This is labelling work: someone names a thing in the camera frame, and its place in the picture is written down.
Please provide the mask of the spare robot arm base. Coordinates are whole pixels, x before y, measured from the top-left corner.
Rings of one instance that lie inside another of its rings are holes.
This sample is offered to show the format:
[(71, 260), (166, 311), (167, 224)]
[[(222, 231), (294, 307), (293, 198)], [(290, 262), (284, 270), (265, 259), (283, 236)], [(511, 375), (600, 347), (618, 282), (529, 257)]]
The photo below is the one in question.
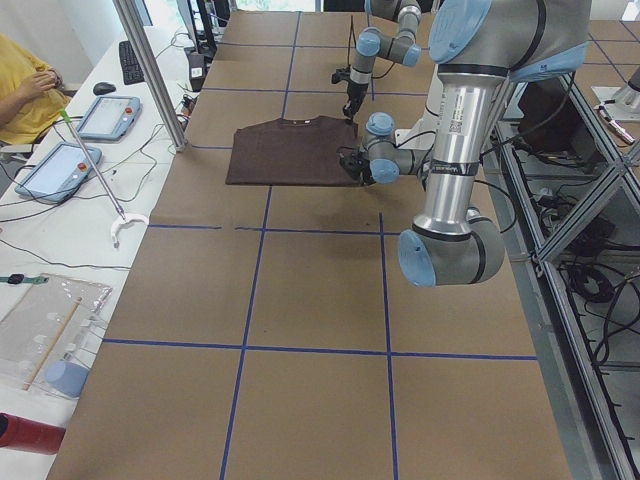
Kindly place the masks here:
[(606, 115), (618, 122), (639, 122), (639, 69), (622, 87), (595, 86), (592, 91)]

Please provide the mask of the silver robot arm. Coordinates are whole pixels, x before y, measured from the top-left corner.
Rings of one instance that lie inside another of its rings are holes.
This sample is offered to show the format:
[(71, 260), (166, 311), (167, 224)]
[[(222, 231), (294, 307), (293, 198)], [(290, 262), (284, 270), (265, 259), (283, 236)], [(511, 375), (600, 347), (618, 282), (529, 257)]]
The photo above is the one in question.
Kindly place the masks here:
[(393, 118), (374, 113), (359, 148), (340, 159), (363, 185), (422, 180), (425, 204), (399, 237), (398, 259), (406, 279), (426, 287), (480, 283), (500, 270), (502, 236), (470, 203), (482, 148), (504, 112), (505, 86), (582, 65), (591, 5), (447, 1), (434, 13), (428, 52), (441, 96), (437, 117), (423, 117), (397, 141)]
[(368, 87), (373, 79), (375, 60), (382, 58), (393, 64), (414, 67), (421, 56), (421, 48), (416, 43), (417, 32), (422, 18), (418, 1), (365, 1), (364, 11), (372, 16), (383, 18), (398, 25), (395, 35), (382, 33), (377, 27), (367, 27), (355, 42), (355, 56), (347, 60), (347, 66), (338, 68), (332, 74), (331, 83), (347, 83), (346, 104), (343, 115), (352, 122), (360, 110)]

